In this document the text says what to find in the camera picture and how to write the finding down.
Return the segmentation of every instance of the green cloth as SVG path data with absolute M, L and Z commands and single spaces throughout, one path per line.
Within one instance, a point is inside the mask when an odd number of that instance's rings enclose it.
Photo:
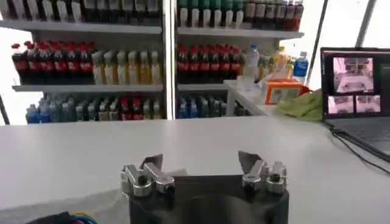
M 280 101 L 277 104 L 279 112 L 304 121 L 321 121 L 322 91 L 305 93 L 298 98 Z

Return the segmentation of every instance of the water bottle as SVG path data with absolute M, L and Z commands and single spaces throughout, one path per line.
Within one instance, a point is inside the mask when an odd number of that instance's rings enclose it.
M 242 76 L 242 88 L 245 90 L 252 89 L 254 81 L 258 76 L 258 61 L 260 54 L 258 53 L 256 44 L 250 45 L 250 50 L 246 54 L 244 74 Z
M 309 61 L 306 59 L 307 53 L 302 51 L 300 57 L 294 63 L 294 70 L 292 72 L 293 79 L 298 80 L 300 83 L 304 84 L 307 74 L 307 69 L 309 67 Z

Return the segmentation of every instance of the camera feed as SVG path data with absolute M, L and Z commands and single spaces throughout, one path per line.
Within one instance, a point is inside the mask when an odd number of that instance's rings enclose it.
M 356 96 L 356 112 L 380 112 L 380 96 Z
M 372 58 L 333 58 L 337 93 L 373 92 Z
M 330 114 L 353 113 L 353 96 L 328 97 L 328 112 Z

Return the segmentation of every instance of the laptop screen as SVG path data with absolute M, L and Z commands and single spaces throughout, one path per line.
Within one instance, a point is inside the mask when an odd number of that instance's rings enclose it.
M 323 47 L 321 67 L 323 119 L 390 115 L 390 50 Z

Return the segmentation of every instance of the orange box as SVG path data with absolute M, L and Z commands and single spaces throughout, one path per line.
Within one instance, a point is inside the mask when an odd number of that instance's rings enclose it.
M 299 97 L 307 87 L 295 79 L 270 79 L 263 83 L 261 100 L 264 104 L 277 104 L 280 100 Z

